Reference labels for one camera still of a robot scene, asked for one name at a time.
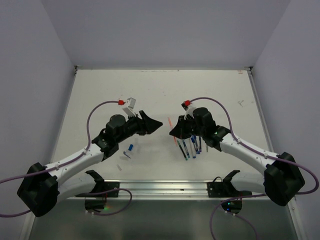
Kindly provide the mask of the blue cap marker pen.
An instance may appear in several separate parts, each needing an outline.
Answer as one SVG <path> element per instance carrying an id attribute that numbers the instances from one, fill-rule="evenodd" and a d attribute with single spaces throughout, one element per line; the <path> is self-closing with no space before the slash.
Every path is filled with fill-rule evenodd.
<path id="1" fill-rule="evenodd" d="M 194 142 L 194 139 L 192 136 L 190 137 L 190 147 L 191 147 L 191 152 L 192 152 L 192 158 L 195 159 L 197 152 L 196 152 L 196 148 L 195 148 L 195 142 Z"/>

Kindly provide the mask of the blue clear gel pen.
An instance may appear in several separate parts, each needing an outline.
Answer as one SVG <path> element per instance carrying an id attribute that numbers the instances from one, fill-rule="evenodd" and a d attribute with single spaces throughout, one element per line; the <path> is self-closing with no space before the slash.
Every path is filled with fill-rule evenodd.
<path id="1" fill-rule="evenodd" d="M 195 135 L 191 136 L 191 141 L 192 141 L 192 143 L 194 145 L 194 149 L 195 149 L 196 154 L 200 154 L 201 151 L 200 151 L 200 148 L 198 146 L 197 137 Z"/>

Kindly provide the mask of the orange gel pen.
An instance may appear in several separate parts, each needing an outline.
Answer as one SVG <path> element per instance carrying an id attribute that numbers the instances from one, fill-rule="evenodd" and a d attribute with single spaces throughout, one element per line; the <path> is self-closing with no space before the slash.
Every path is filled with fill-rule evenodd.
<path id="1" fill-rule="evenodd" d="M 172 125 L 171 119 L 168 115 L 167 115 L 167 120 L 168 120 L 170 130 L 173 130 L 173 125 Z M 173 140 L 174 140 L 175 145 L 178 147 L 177 139 L 175 136 L 173 136 Z"/>

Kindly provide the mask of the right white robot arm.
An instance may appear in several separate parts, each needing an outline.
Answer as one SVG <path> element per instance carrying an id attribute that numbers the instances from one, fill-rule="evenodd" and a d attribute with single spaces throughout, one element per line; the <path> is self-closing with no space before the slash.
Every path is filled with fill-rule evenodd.
<path id="1" fill-rule="evenodd" d="M 181 140 L 200 137 L 208 147 L 250 165 L 263 176 L 262 192 L 279 206 L 285 206 L 305 185 L 292 155 L 263 150 L 242 140 L 233 135 L 230 129 L 217 125 L 205 107 L 196 108 L 190 115 L 179 116 L 169 134 Z"/>

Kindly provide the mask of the teal dark gel pen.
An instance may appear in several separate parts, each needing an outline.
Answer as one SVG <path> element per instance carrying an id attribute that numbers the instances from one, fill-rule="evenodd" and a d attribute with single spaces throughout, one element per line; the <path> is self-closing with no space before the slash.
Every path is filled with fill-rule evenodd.
<path id="1" fill-rule="evenodd" d="M 182 152 L 183 158 L 187 161 L 188 158 L 187 158 L 187 156 L 186 156 L 186 154 L 185 154 L 185 152 L 183 150 L 183 147 L 182 147 L 181 143 L 178 140 L 177 140 L 177 144 L 178 144 L 178 147 L 179 147 L 180 151 Z"/>

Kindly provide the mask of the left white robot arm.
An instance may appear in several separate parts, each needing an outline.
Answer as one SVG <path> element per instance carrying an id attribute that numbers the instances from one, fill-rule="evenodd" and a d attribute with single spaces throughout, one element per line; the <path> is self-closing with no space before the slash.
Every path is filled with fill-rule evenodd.
<path id="1" fill-rule="evenodd" d="M 129 118 L 115 114 L 88 147 L 46 166 L 33 164 L 17 195 L 36 217 L 42 217 L 58 202 L 73 196 L 104 198 L 109 193 L 118 193 L 116 186 L 108 185 L 96 171 L 87 168 L 111 157 L 127 138 L 150 135 L 162 125 L 142 110 Z"/>

